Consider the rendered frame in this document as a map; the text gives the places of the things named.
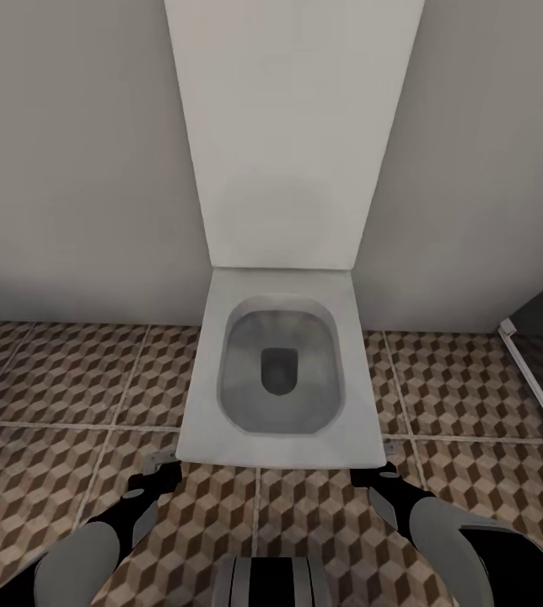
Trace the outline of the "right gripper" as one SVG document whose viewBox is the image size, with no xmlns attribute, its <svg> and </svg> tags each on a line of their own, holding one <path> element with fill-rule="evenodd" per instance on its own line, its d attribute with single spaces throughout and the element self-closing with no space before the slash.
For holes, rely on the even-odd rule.
<svg viewBox="0 0 543 607">
<path fill-rule="evenodd" d="M 383 467 L 373 469 L 350 469 L 351 483 L 354 487 L 367 487 L 368 488 L 368 475 L 373 474 L 372 470 L 391 470 L 393 472 L 393 463 L 387 461 L 387 464 Z"/>
</svg>

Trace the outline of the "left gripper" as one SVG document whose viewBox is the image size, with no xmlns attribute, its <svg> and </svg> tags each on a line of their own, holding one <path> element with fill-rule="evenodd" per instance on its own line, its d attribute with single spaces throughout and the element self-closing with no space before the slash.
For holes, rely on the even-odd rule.
<svg viewBox="0 0 543 607">
<path fill-rule="evenodd" d="M 159 495 L 174 492 L 176 483 L 181 483 L 181 467 L 178 466 L 176 469 L 158 470 L 158 473 L 154 473 L 153 475 L 144 476 L 142 473 L 131 475 L 128 478 L 127 490 L 130 490 L 131 486 L 137 486 L 144 483 L 144 481 L 154 483 L 159 490 Z"/>
</svg>

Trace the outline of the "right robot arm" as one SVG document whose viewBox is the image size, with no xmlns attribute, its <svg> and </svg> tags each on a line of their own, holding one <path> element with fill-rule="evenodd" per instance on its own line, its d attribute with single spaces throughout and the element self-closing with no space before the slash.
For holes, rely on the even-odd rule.
<svg viewBox="0 0 543 607">
<path fill-rule="evenodd" d="M 384 443 L 385 456 L 399 447 Z M 393 463 L 350 469 L 374 511 L 427 559 L 460 607 L 543 607 L 543 549 L 494 518 L 402 480 Z"/>
</svg>

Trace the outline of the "robot trunk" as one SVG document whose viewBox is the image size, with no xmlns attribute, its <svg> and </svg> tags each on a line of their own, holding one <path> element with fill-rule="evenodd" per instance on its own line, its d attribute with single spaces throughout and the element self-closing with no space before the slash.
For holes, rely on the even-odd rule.
<svg viewBox="0 0 543 607">
<path fill-rule="evenodd" d="M 319 557 L 225 557 L 211 607 L 332 607 Z"/>
</svg>

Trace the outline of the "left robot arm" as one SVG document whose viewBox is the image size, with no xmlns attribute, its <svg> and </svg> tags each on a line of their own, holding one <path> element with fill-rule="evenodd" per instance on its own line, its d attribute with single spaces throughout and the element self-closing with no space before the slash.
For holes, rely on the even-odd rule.
<svg viewBox="0 0 543 607">
<path fill-rule="evenodd" d="M 0 607 L 90 607 L 118 566 L 151 531 L 159 495 L 175 491 L 176 449 L 146 454 L 121 501 L 24 564 L 0 586 Z"/>
</svg>

